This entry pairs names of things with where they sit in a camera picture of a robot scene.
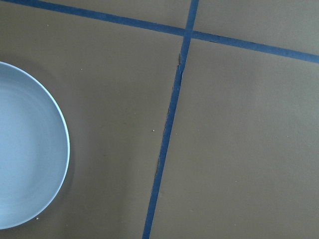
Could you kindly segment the blue plate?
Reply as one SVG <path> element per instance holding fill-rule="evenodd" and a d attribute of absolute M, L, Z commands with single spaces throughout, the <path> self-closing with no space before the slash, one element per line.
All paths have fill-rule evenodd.
<path fill-rule="evenodd" d="M 0 227 L 36 217 L 67 174 L 70 139 L 52 95 L 34 77 L 0 65 Z"/>

